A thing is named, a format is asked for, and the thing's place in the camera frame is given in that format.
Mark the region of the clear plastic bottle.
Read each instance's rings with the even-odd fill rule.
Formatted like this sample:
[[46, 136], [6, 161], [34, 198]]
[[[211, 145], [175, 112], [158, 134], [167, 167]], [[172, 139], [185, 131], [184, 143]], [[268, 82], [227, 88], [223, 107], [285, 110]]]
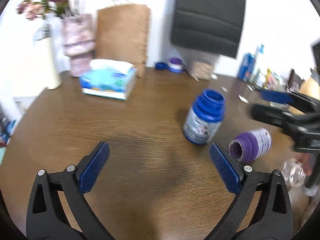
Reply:
[[290, 158], [283, 162], [280, 171], [288, 189], [300, 187], [304, 184], [306, 173], [303, 169], [303, 164], [295, 158]]

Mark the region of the purple supplement bottle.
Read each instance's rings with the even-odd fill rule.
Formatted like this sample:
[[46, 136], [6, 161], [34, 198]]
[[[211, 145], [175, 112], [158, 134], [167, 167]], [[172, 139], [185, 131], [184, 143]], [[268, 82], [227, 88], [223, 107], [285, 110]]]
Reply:
[[269, 131], [259, 128], [241, 133], [228, 146], [229, 154], [241, 163], [251, 163], [267, 153], [272, 145]]

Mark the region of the blue supplement bottle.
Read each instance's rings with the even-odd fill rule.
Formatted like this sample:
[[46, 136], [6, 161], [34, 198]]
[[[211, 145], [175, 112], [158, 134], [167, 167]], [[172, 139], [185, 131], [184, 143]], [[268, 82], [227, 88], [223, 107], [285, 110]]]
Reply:
[[189, 109], [183, 125], [184, 136], [193, 144], [205, 145], [219, 129], [224, 116], [224, 96], [213, 89], [204, 89]]

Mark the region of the snack packets pile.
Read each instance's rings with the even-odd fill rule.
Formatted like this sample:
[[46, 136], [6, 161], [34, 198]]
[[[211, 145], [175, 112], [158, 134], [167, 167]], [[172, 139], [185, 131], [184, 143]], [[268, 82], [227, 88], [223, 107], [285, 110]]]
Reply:
[[274, 90], [274, 91], [285, 91], [287, 90], [287, 82], [281, 77], [278, 76], [275, 72], [267, 69], [266, 80], [263, 84], [263, 89]]

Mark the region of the yellow thermal jug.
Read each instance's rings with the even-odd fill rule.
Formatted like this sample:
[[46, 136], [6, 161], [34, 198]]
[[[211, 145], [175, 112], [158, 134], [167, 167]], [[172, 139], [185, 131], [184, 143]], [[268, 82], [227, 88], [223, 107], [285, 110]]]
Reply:
[[302, 83], [299, 92], [314, 99], [320, 99], [319, 84], [312, 77]]

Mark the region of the clear glass bottle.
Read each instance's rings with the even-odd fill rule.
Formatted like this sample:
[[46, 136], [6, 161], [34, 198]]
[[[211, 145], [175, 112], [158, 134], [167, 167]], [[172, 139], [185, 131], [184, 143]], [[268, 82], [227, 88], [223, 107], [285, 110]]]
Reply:
[[265, 46], [263, 44], [261, 44], [256, 51], [255, 54], [255, 62], [254, 62], [254, 68], [253, 68], [253, 72], [252, 72], [252, 76], [251, 76], [251, 82], [255, 83], [257, 80], [257, 76], [258, 76], [258, 72], [260, 69], [260, 65], [262, 63], [263, 60], [263, 55], [264, 55], [264, 48]]

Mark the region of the white paper scrap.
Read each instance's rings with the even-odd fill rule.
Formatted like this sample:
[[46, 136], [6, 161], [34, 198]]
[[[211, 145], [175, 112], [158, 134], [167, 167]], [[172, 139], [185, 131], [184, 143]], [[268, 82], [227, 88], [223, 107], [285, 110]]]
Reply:
[[243, 96], [239, 95], [238, 97], [243, 103], [249, 104], [249, 101], [246, 98], [244, 98]]

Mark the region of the blue drink can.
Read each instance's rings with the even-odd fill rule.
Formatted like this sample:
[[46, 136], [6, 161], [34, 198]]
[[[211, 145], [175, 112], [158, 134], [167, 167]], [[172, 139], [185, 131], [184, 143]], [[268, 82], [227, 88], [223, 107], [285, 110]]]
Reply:
[[242, 81], [248, 82], [252, 75], [254, 64], [254, 55], [252, 55], [251, 53], [245, 54], [240, 64], [237, 78]]

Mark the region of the clear jar of grains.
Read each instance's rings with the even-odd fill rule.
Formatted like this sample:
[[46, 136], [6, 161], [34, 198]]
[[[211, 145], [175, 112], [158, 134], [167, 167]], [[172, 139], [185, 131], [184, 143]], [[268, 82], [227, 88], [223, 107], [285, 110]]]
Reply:
[[219, 55], [193, 55], [186, 65], [186, 71], [193, 79], [210, 80], [218, 59]]

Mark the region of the black paper bag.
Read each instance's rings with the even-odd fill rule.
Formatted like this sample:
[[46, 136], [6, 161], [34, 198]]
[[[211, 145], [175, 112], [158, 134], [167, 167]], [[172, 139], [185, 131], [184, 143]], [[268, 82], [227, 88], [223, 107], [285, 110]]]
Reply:
[[236, 58], [246, 0], [175, 0], [173, 45]]

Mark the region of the blue bottle cap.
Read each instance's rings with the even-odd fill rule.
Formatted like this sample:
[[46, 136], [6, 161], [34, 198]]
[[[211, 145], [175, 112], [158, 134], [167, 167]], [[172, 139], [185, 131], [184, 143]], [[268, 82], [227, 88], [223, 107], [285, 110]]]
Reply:
[[165, 69], [168, 68], [168, 64], [165, 63], [165, 62], [156, 62], [156, 63], [155, 63], [155, 68], [156, 68], [157, 70], [165, 70]]

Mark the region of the blue tissue box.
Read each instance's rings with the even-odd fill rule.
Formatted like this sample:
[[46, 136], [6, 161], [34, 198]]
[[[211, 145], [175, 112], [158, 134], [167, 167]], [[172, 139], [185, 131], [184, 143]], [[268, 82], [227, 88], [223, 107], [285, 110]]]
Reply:
[[118, 100], [128, 99], [137, 79], [137, 69], [133, 64], [93, 59], [89, 66], [91, 69], [79, 77], [84, 94]]

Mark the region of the brown paper bag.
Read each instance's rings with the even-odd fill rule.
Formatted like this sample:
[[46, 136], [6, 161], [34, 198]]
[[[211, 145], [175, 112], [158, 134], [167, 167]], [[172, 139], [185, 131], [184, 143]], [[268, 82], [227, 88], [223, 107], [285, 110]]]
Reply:
[[143, 78], [147, 60], [150, 9], [125, 4], [98, 10], [95, 57], [125, 61]]

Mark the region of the pink speckled vase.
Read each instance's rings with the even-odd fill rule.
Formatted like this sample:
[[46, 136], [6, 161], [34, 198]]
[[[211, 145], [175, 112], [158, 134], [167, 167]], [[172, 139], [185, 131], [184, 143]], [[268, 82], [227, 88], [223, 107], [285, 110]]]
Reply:
[[65, 17], [62, 21], [62, 35], [64, 54], [70, 61], [70, 75], [80, 77], [90, 70], [90, 61], [95, 51], [92, 15]]

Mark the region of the dried pink roses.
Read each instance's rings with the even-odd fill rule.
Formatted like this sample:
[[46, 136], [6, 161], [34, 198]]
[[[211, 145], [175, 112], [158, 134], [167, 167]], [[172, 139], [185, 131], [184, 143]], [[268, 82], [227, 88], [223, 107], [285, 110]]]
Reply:
[[45, 20], [47, 15], [54, 14], [59, 18], [71, 16], [72, 9], [69, 0], [23, 0], [16, 8], [18, 15], [24, 15], [26, 19], [33, 21], [36, 18]]

